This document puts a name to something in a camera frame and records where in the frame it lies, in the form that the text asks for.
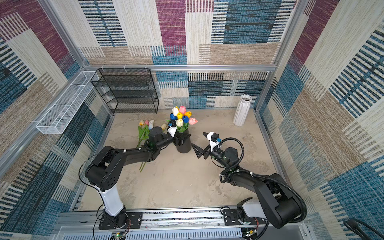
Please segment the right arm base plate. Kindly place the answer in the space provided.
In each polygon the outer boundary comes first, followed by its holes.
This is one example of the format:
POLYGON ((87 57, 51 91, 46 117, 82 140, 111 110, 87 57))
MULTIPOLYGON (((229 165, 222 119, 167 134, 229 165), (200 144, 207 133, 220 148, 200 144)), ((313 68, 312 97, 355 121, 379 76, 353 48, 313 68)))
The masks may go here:
POLYGON ((222 208, 220 210, 221 214, 224 216, 225 226, 237 226, 237 225, 265 225, 266 220, 263 218, 256 217, 246 217, 245 215, 239 215, 236 209, 222 208))

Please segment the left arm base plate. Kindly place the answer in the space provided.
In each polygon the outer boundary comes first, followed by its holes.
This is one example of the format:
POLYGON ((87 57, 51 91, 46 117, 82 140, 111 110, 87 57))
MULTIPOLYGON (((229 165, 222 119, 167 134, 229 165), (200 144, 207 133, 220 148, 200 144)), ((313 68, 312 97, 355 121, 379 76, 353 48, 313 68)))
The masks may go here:
POLYGON ((117 216, 110 216, 103 212, 99 223, 99 230, 139 229, 142 224, 143 212, 125 212, 117 216))

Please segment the orange tulip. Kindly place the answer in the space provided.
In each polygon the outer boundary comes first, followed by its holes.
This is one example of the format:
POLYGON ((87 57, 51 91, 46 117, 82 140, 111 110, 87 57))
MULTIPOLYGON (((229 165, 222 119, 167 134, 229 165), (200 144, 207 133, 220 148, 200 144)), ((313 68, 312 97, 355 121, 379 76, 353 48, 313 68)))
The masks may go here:
POLYGON ((190 118, 192 116, 192 112, 191 111, 185 112, 184 116, 187 116, 188 118, 190 118))

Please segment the black tapered vase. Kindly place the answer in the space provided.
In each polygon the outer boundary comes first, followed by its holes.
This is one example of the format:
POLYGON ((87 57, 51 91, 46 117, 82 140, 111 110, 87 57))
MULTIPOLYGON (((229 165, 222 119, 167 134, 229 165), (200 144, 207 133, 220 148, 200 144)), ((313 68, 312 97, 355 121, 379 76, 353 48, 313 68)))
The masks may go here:
MULTIPOLYGON (((175 135, 179 135, 181 137, 182 134, 190 134, 189 130, 185 130, 184 132, 176 132, 175 135)), ((176 147, 179 153, 186 154, 188 153, 191 149, 191 137, 185 141, 181 146, 176 147)))

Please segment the white ribbed vase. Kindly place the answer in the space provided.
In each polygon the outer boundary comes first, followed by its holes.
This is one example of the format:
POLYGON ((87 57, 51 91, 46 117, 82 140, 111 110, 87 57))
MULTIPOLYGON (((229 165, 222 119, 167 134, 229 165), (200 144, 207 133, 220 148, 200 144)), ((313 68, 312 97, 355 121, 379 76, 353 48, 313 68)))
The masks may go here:
POLYGON ((250 95, 241 95, 241 100, 237 106, 233 123, 235 126, 242 126, 245 123, 249 109, 251 107, 252 97, 250 95))

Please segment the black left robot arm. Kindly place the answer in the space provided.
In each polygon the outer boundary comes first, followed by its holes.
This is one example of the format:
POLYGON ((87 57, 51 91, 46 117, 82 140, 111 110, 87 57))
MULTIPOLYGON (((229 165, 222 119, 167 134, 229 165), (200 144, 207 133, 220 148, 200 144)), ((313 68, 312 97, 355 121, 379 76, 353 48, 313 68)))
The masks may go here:
POLYGON ((127 229, 133 223, 116 187, 123 167, 152 162, 162 149, 170 144, 182 146, 190 141, 190 136, 189 133, 178 133, 177 128, 169 127, 168 132, 164 133, 161 127, 154 127, 149 132, 149 138, 139 148, 116 149, 106 146, 96 155, 85 170, 85 177, 91 187, 98 191, 104 204, 100 230, 127 229))

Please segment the light pink tulip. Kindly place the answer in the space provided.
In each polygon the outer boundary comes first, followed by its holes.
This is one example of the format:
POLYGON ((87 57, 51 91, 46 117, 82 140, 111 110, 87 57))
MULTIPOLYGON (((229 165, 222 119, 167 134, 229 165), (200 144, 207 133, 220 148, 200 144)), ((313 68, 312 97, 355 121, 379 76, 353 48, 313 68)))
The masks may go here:
POLYGON ((195 119, 195 118, 190 118, 190 119, 189 119, 189 124, 190 124, 190 125, 194 125, 194 124, 196 124, 197 122, 198 122, 198 120, 195 119))

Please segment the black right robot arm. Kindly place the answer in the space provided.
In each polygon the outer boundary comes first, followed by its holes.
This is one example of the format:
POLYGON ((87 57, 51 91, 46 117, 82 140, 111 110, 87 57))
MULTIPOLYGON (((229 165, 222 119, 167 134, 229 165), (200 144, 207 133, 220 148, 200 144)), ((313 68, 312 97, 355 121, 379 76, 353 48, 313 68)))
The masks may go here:
POLYGON ((192 148, 197 158, 211 157, 221 165, 221 183, 255 193, 266 220, 277 229, 287 223, 305 220, 308 210, 304 199, 279 174, 260 175, 240 166, 245 155, 240 140, 233 137, 221 139, 214 132, 204 132, 203 135, 210 143, 205 148, 192 144, 192 148))

